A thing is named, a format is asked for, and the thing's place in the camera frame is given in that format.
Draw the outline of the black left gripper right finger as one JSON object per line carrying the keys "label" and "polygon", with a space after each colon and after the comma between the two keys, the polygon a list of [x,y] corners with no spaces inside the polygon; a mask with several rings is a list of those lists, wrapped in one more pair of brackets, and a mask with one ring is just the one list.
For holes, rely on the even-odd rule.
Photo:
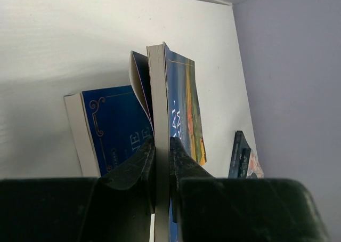
{"label": "black left gripper right finger", "polygon": [[169,152],[169,186],[172,207],[172,219],[178,223],[180,180],[184,178],[213,178],[200,164],[186,152],[181,139],[170,137]]}

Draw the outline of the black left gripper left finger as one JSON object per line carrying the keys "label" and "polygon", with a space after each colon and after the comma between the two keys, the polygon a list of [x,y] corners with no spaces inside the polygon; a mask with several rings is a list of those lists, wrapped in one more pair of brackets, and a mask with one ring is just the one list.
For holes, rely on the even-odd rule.
{"label": "black left gripper left finger", "polygon": [[102,217],[125,221],[155,212],[155,144],[148,139],[137,152],[102,177]]}

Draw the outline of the Jane Eyre blue book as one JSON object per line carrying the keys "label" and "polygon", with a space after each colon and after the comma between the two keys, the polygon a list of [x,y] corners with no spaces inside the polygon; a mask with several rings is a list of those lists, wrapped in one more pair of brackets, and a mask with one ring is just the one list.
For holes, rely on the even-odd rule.
{"label": "Jane Eyre blue book", "polygon": [[129,85],[64,97],[83,176],[109,173],[154,135],[147,56],[132,51],[128,74]]}

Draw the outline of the Animal Farm book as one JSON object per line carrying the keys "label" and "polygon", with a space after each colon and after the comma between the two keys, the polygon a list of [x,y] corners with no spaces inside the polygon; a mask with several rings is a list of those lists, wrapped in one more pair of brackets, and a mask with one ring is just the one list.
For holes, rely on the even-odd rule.
{"label": "Animal Farm book", "polygon": [[169,240],[170,138],[179,138],[186,153],[206,163],[195,63],[169,49],[166,43],[148,46],[154,140],[156,147],[156,208],[154,240]]}

